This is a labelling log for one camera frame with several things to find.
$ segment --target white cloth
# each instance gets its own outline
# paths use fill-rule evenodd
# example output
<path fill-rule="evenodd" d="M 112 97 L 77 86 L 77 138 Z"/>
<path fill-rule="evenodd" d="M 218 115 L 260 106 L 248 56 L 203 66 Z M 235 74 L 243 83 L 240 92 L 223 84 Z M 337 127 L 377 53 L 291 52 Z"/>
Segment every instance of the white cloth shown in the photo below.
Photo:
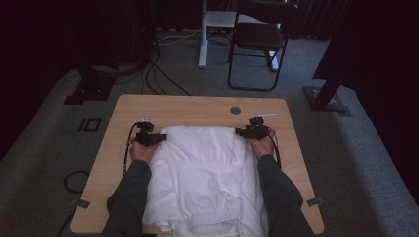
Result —
<path fill-rule="evenodd" d="M 143 223 L 175 236 L 266 236 L 253 151 L 228 127 L 164 128 Z"/>

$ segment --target black sensor device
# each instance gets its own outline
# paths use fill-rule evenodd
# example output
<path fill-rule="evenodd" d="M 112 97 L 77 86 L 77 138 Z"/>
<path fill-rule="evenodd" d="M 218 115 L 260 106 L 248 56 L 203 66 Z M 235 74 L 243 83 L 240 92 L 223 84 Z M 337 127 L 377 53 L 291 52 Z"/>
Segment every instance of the black sensor device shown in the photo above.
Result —
<path fill-rule="evenodd" d="M 137 127 L 140 128 L 141 131 L 136 134 L 135 141 L 139 142 L 145 147 L 155 145 L 161 141 L 166 140 L 166 134 L 151 133 L 154 130 L 154 125 L 149 121 L 140 122 Z"/>
<path fill-rule="evenodd" d="M 244 138 L 260 140 L 268 135 L 268 127 L 263 125 L 262 117 L 254 117 L 249 120 L 250 125 L 246 125 L 246 129 L 235 128 L 236 134 Z"/>

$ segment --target wooden table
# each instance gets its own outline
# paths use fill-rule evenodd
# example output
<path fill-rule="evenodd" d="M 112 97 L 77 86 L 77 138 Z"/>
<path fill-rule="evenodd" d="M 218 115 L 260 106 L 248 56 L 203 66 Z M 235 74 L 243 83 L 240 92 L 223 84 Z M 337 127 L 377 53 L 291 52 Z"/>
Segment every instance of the wooden table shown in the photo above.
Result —
<path fill-rule="evenodd" d="M 232 107 L 240 108 L 241 113 L 233 114 Z M 71 230 L 75 233 L 102 232 L 108 219 L 106 201 L 122 178 L 126 140 L 136 122 L 143 118 L 154 119 L 154 132 L 177 125 L 244 128 L 256 113 L 274 114 L 264 117 L 264 125 L 276 131 L 283 171 L 301 191 L 304 199 L 302 212 L 314 233 L 322 233 L 324 224 L 318 206 L 309 207 L 306 203 L 315 198 L 315 194 L 284 100 L 146 95 L 120 96 L 81 197 L 90 205 L 87 209 L 77 207 Z M 156 226 L 144 226 L 144 233 L 158 232 Z"/>

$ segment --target person's left hand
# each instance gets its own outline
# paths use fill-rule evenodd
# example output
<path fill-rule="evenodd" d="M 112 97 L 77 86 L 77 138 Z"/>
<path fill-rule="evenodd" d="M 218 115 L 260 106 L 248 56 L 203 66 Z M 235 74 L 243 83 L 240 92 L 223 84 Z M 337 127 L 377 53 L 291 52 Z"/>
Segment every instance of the person's left hand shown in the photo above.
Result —
<path fill-rule="evenodd" d="M 132 161 L 134 160 L 143 160 L 150 164 L 153 159 L 154 152 L 157 150 L 160 143 L 157 143 L 152 146 L 143 146 L 137 141 L 132 142 L 132 148 L 129 150 Z"/>

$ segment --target black chair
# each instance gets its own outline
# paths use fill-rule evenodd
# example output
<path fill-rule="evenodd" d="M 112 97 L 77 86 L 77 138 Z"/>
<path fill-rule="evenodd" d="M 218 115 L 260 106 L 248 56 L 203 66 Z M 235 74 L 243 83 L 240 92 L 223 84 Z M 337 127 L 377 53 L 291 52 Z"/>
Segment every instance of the black chair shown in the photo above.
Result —
<path fill-rule="evenodd" d="M 228 69 L 228 85 L 231 88 L 253 91 L 271 91 L 277 86 L 281 67 L 283 65 L 284 54 L 286 52 L 289 32 L 297 14 L 298 7 L 292 3 L 267 2 L 261 0 L 242 0 L 239 2 L 234 23 L 230 54 L 228 56 L 228 61 L 230 62 Z M 256 19 L 260 23 L 239 22 L 240 16 L 243 15 Z M 262 50 L 266 52 L 266 55 L 234 53 L 236 46 L 242 49 Z M 273 86 L 270 88 L 254 88 L 235 86 L 231 83 L 234 55 L 269 57 L 268 66 L 271 66 L 273 59 L 280 50 L 282 51 L 281 59 Z"/>

